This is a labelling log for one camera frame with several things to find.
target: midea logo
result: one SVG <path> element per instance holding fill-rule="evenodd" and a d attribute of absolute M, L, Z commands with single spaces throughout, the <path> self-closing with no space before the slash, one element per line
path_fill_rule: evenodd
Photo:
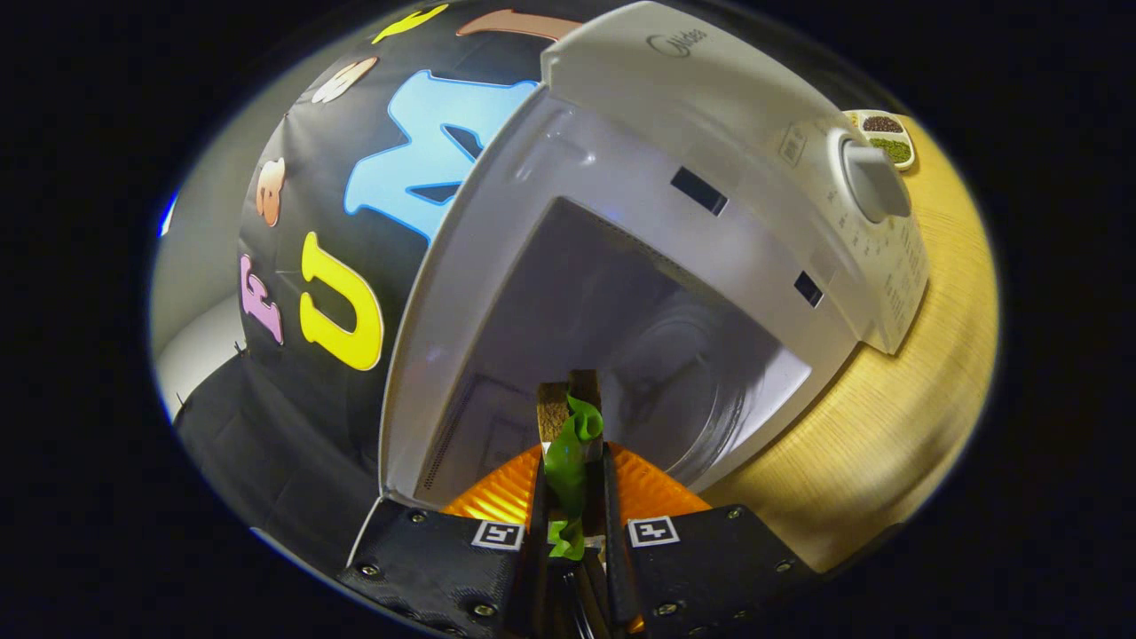
<path fill-rule="evenodd" d="M 671 58 L 685 58 L 691 55 L 691 47 L 705 38 L 704 31 L 692 30 L 678 35 L 648 35 L 646 43 L 655 51 Z"/>

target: green cloth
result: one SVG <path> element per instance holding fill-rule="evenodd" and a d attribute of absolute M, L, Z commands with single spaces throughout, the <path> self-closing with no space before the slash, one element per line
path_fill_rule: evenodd
<path fill-rule="evenodd" d="M 550 522 L 549 541 L 556 547 L 550 557 L 584 558 L 584 497 L 587 489 L 584 473 L 586 443 L 603 433 L 600 410 L 568 395 L 570 412 L 560 435 L 544 454 L 544 478 L 560 499 L 560 509 L 568 517 L 565 522 Z"/>

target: brown sponge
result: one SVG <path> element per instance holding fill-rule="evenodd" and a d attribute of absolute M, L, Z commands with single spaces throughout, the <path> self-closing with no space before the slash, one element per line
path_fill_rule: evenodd
<path fill-rule="evenodd" d="M 570 371 L 567 382 L 542 383 L 536 389 L 536 428 L 541 441 L 550 442 L 560 435 L 560 428 L 568 418 L 568 392 L 583 399 L 602 413 L 600 380 L 595 370 Z"/>

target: orange gripper part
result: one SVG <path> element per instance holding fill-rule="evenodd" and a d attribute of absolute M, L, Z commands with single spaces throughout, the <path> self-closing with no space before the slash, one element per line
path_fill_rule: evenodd
<path fill-rule="evenodd" d="M 608 446 L 616 462 L 621 525 L 626 526 L 628 520 L 676 517 L 710 509 L 709 504 L 654 464 L 618 443 L 609 441 Z M 537 445 L 485 475 L 442 512 L 475 520 L 523 523 L 527 529 L 540 460 L 541 446 Z M 627 626 L 632 633 L 643 629 L 642 615 Z"/>

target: wooden table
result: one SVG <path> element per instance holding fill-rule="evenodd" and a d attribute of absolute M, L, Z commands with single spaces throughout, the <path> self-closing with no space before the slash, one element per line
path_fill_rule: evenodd
<path fill-rule="evenodd" d="M 860 345 L 785 433 L 700 496 L 745 504 L 815 571 L 836 566 L 935 491 L 977 425 L 994 370 L 997 277 L 975 202 L 943 151 L 901 116 L 902 173 L 930 259 L 895 356 Z"/>

